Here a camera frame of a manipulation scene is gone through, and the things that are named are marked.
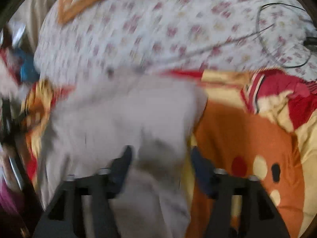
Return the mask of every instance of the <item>cord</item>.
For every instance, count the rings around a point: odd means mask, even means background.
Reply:
[[[294,5],[290,5],[290,4],[285,4],[285,3],[279,3],[279,2],[274,2],[274,3],[268,3],[268,4],[265,4],[263,6],[261,6],[261,8],[259,9],[258,11],[258,14],[257,14],[257,17],[256,17],[256,33],[257,33],[257,37],[259,38],[259,41],[262,45],[262,48],[263,50],[278,64],[280,65],[281,67],[283,68],[286,68],[286,69],[291,69],[291,68],[300,68],[302,66],[304,66],[306,63],[308,63],[308,61],[310,60],[310,58],[312,57],[312,52],[310,51],[310,54],[308,56],[308,59],[303,63],[303,64],[300,64],[300,65],[295,65],[295,66],[285,66],[283,63],[279,62],[278,60],[275,59],[275,57],[269,52],[269,50],[266,48],[265,44],[264,44],[264,41],[263,41],[263,38],[261,37],[261,34],[260,34],[260,14],[261,14],[261,11],[263,11],[265,8],[269,7],[269,6],[272,6],[272,5],[285,5],[285,6],[289,6],[289,7],[293,7],[293,8],[297,8],[297,9],[300,9],[302,11],[305,11],[303,8],[300,8],[300,7],[297,7],[297,6],[294,6]]]

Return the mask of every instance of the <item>blue object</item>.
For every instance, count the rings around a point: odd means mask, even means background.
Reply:
[[[33,56],[25,53],[22,49],[16,48],[13,51],[14,55],[19,56],[23,60],[20,69],[21,82],[34,83],[40,79],[39,73],[34,68]]]

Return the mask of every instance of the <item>purple cloth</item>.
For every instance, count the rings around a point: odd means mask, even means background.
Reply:
[[[9,215],[18,215],[24,207],[23,194],[10,190],[4,179],[0,186],[0,205]]]

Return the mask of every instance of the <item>red dot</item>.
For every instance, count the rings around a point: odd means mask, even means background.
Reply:
[[[247,164],[245,160],[238,156],[232,161],[231,172],[236,177],[244,177],[247,173]]]

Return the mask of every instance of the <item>gray cloth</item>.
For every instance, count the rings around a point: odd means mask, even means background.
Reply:
[[[67,174],[92,175],[132,145],[124,190],[111,201],[122,237],[183,237],[190,213],[180,189],[181,168],[206,101],[195,84],[167,77],[120,74],[79,85],[57,105],[42,139],[43,205]],[[91,224],[88,204],[85,218]]]

